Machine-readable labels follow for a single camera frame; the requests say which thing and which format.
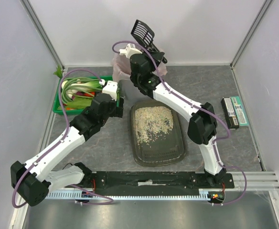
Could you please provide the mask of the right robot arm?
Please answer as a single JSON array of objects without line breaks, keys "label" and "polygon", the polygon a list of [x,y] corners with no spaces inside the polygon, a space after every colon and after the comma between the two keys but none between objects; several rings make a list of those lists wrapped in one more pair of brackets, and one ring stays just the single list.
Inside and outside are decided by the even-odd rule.
[{"label": "right robot arm", "polygon": [[217,121],[213,106],[195,102],[162,81],[154,74],[156,68],[149,55],[135,45],[126,46],[125,56],[130,60],[130,79],[134,86],[142,94],[169,106],[189,122],[187,135],[200,148],[207,182],[211,186],[220,183],[226,169],[215,142]]}]

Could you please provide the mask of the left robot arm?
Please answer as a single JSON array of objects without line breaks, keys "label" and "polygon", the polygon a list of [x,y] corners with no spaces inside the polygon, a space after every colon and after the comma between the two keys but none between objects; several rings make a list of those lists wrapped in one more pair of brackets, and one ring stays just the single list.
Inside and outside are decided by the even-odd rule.
[{"label": "left robot arm", "polygon": [[98,133],[110,117],[122,118],[123,106],[123,98],[115,100],[109,94],[99,93],[89,107],[67,122],[64,132],[42,152],[24,163],[14,162],[11,165],[12,199],[19,194],[24,204],[33,207],[41,203],[49,192],[89,182],[92,171],[82,162],[59,171],[53,171],[53,168]]}]

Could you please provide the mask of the black slotted litter scoop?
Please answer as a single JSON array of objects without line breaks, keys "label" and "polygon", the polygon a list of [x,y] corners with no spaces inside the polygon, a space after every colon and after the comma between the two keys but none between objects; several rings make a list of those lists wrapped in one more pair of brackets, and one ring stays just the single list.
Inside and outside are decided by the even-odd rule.
[{"label": "black slotted litter scoop", "polygon": [[156,47],[153,43],[155,33],[146,23],[136,20],[130,34],[145,49]]}]

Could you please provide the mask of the dark translucent litter box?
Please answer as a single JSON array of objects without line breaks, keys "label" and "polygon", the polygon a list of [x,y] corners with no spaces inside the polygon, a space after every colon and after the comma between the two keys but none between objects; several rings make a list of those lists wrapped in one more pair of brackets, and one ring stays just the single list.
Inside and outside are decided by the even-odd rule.
[{"label": "dark translucent litter box", "polygon": [[[135,133],[135,111],[143,107],[165,106],[173,115],[173,130],[165,137],[159,137],[150,145],[138,145]],[[185,157],[185,143],[181,122],[176,111],[156,100],[135,103],[130,109],[131,140],[134,160],[144,167],[160,167],[180,162]]]}]

